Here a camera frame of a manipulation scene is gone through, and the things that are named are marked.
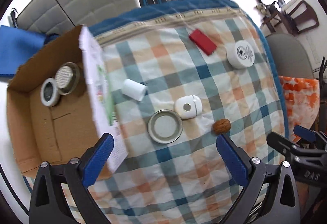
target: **blue fabric border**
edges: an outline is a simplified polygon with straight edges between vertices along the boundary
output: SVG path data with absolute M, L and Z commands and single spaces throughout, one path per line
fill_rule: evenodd
M 153 18 L 158 18 L 162 15 L 167 14 L 176 14 L 182 13 L 191 10 L 201 10 L 201 9 L 210 9 L 210 8 L 223 8 L 229 6 L 230 8 L 239 9 L 237 3 L 231 0 L 176 0 L 176 1 L 169 1 L 164 4 L 153 4 L 150 6 L 145 6 L 142 8 L 136 8 L 124 14 L 121 14 L 115 18 L 110 18 L 104 20 L 94 26 L 89 27 L 90 32 L 93 36 L 100 35 L 104 32 L 107 32 L 112 29 L 116 29 L 118 27 L 122 27 L 128 23 L 136 22 L 136 21 L 145 21 Z M 272 58 L 272 54 L 270 48 L 268 46 L 268 42 L 264 35 L 262 34 L 261 30 L 257 27 L 257 25 L 253 22 L 253 20 L 246 15 L 248 20 L 251 21 L 253 26 L 255 27 L 260 40 L 263 44 L 263 47 L 266 51 L 267 59 L 270 65 L 270 69 L 273 74 L 274 82 L 277 88 L 277 93 L 279 100 L 282 106 L 282 112 L 284 116 L 284 126 L 285 126 L 285 137 L 289 138 L 289 129 L 288 129 L 288 119 L 287 119 L 287 111 L 286 111 L 286 104 L 285 98 L 282 92 L 282 85 L 280 84 L 276 65 Z

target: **walnut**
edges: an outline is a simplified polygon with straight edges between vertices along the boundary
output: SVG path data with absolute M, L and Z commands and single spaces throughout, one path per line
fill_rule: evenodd
M 227 133 L 231 129 L 231 122 L 227 119 L 221 119 L 216 121 L 212 127 L 215 134 L 220 135 Z

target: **brown plastic chair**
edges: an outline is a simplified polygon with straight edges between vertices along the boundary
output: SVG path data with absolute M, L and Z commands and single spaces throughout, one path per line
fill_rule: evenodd
M 292 18 L 292 15 L 295 13 L 295 11 L 301 6 L 305 5 L 306 10 L 304 10 L 301 14 L 298 16 Z M 319 26 L 318 16 L 314 9 L 309 5 L 306 1 L 300 1 L 297 6 L 288 14 L 285 11 L 278 11 L 274 6 L 270 7 L 270 11 L 272 12 L 272 15 L 266 19 L 264 19 L 263 24 L 267 25 L 270 32 L 276 32 L 274 27 L 278 26 L 279 24 L 283 23 L 286 27 L 289 34 L 292 35 L 298 35 L 304 32 L 307 32 L 311 29 L 314 29 Z M 279 16 L 280 21 L 275 24 L 274 26 L 271 25 L 270 21 L 275 18 L 275 16 Z M 304 24 L 307 21 L 314 20 L 316 23 L 313 26 L 307 27 L 305 29 L 298 29 L 298 26 L 301 24 Z

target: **metal screw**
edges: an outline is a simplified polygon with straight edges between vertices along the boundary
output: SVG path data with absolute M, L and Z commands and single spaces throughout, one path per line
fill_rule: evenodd
M 76 164 L 76 163 L 78 163 L 79 162 L 79 158 L 72 158 L 71 160 L 70 160 L 70 163 L 71 164 Z
M 253 162 L 254 164 L 259 164 L 259 163 L 260 163 L 260 159 L 257 158 L 257 157 L 254 157 L 254 158 L 252 158 L 252 162 Z
M 45 168 L 47 165 L 48 165 L 48 162 L 46 162 L 46 161 L 43 161 L 43 162 L 41 163 L 41 167 L 42 167 L 42 168 Z
M 286 167 L 286 168 L 288 168 L 289 167 L 288 161 L 283 161 L 283 166 Z

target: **plaid fabric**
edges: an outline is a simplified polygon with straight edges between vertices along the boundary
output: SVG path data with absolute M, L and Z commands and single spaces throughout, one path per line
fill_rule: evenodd
M 105 51 L 116 112 L 129 152 L 112 178 L 89 187 L 112 223 L 218 222 L 239 195 L 240 187 L 216 150 L 216 135 L 211 132 L 216 120 L 231 121 L 228 135 L 250 157 L 271 164 L 280 159 L 267 146 L 266 136 L 272 130 L 285 133 L 284 105 L 262 34 L 237 7 L 224 4 L 190 10 L 180 5 L 183 11 L 175 9 L 149 20 L 140 15 L 138 22 L 107 29 L 96 37 Z M 206 56 L 189 40 L 189 32 L 196 28 L 218 46 L 212 55 Z M 226 48 L 241 39 L 254 47 L 255 64 L 235 70 L 227 61 Z M 141 102 L 122 95 L 120 89 L 127 78 L 148 87 Z M 202 114 L 183 120 L 183 132 L 175 142 L 162 145 L 151 140 L 147 133 L 151 115 L 161 109 L 173 110 L 174 102 L 186 95 L 201 99 Z M 69 195 L 68 203 L 75 211 Z

